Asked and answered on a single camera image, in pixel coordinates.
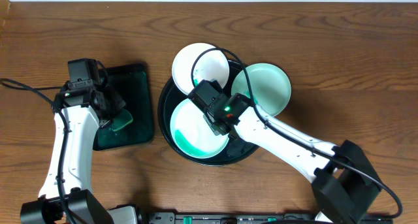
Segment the green sponge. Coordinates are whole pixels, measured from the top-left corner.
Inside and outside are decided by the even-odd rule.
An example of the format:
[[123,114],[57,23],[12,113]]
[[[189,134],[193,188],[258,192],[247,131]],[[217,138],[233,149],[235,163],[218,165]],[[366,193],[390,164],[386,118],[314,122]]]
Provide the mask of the green sponge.
[[121,112],[112,120],[110,127],[112,131],[119,131],[132,122],[133,117],[131,113],[123,108]]

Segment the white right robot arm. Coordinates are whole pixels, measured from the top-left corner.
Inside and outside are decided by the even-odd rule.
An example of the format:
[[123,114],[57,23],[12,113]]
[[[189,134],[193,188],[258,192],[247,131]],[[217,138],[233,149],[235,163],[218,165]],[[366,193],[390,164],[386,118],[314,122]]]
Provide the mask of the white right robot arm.
[[211,97],[202,106],[215,132],[264,148],[291,165],[311,184],[320,209],[316,219],[360,223],[382,190],[382,182],[365,153],[345,140],[337,146],[308,136],[268,114],[239,93]]

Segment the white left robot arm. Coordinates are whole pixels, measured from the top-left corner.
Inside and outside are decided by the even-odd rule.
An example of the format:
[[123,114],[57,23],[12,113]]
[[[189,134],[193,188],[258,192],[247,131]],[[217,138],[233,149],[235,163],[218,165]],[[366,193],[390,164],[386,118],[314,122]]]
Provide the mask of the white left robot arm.
[[48,175],[36,201],[22,205],[22,223],[136,223],[133,206],[107,210],[91,192],[97,131],[112,118],[115,97],[97,84],[67,84],[51,103],[56,137]]

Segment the light green stained plate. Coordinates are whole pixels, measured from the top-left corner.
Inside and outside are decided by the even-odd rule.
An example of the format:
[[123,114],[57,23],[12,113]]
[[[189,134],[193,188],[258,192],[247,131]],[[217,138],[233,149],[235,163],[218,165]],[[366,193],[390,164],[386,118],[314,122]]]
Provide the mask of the light green stained plate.
[[175,145],[186,155],[207,159],[219,154],[228,144],[228,135],[215,135],[204,114],[189,99],[183,100],[170,118],[170,133]]

